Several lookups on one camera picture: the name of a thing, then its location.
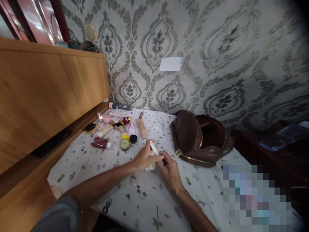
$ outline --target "forearm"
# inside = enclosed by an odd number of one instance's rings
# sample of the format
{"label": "forearm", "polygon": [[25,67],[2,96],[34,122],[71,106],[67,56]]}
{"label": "forearm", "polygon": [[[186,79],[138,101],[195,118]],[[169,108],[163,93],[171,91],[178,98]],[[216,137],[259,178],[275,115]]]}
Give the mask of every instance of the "forearm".
{"label": "forearm", "polygon": [[190,221],[195,232],[217,232],[217,229],[203,213],[195,200],[190,196],[187,190],[182,190],[176,193],[179,199],[181,208]]}
{"label": "forearm", "polygon": [[132,165],[132,162],[129,162],[82,182],[65,192],[62,196],[73,196],[78,201],[80,211],[82,211],[93,205],[123,178],[135,171],[136,169]]}

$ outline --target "hand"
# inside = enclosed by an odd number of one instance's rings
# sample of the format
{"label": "hand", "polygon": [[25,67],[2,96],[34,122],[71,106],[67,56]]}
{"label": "hand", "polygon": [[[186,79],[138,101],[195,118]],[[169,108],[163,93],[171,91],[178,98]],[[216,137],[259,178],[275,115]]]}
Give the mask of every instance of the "hand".
{"label": "hand", "polygon": [[164,156],[163,162],[167,164],[164,166],[161,161],[156,164],[159,167],[165,182],[171,188],[172,193],[178,195],[179,193],[186,191],[180,178],[178,164],[166,151],[160,151],[159,154]]}
{"label": "hand", "polygon": [[164,156],[154,156],[150,157],[150,141],[155,142],[155,140],[147,140],[146,145],[139,151],[136,157],[132,160],[132,165],[135,167],[135,171],[144,170],[151,164],[155,162],[160,162],[163,160]]}

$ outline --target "cosmetic bag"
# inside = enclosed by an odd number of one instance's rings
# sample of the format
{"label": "cosmetic bag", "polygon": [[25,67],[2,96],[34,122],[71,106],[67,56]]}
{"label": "cosmetic bag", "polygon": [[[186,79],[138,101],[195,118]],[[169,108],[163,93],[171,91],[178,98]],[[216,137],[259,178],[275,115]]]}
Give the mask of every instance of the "cosmetic bag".
{"label": "cosmetic bag", "polygon": [[195,116],[181,110],[171,123],[176,155],[182,160],[211,168],[234,147],[228,130],[217,120],[207,115]]}

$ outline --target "white tablecloth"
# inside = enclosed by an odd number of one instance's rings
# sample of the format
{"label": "white tablecloth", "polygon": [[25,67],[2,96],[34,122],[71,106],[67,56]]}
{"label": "white tablecloth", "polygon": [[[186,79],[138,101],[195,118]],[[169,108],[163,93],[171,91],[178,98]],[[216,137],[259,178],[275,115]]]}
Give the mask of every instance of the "white tablecloth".
{"label": "white tablecloth", "polygon": [[[166,150],[178,163],[185,188],[219,231],[234,231],[233,222],[223,207],[224,164],[249,163],[236,149],[218,161],[211,169],[191,165],[175,155],[170,123],[175,116],[158,111],[133,109],[133,111],[108,110],[130,116],[135,122],[141,112],[149,139],[156,140],[156,147]],[[47,178],[53,194],[59,198],[65,191],[81,182],[123,165],[132,160],[145,145],[136,125],[136,144],[128,151],[120,149],[121,134],[111,130],[104,138],[112,142],[110,149],[98,149],[90,145],[92,136],[82,133],[51,169]],[[102,212],[107,207],[107,216],[119,224],[139,231],[191,231],[191,227],[174,196],[165,186],[157,168],[155,171],[139,171],[128,176],[93,206]]]}

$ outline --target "pixelated area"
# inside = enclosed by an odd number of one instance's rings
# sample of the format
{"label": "pixelated area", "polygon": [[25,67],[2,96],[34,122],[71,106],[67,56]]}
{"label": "pixelated area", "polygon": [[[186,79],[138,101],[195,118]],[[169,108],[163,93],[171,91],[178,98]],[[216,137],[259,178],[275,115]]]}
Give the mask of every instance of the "pixelated area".
{"label": "pixelated area", "polygon": [[223,166],[224,209],[235,231],[291,231],[292,206],[257,165]]}

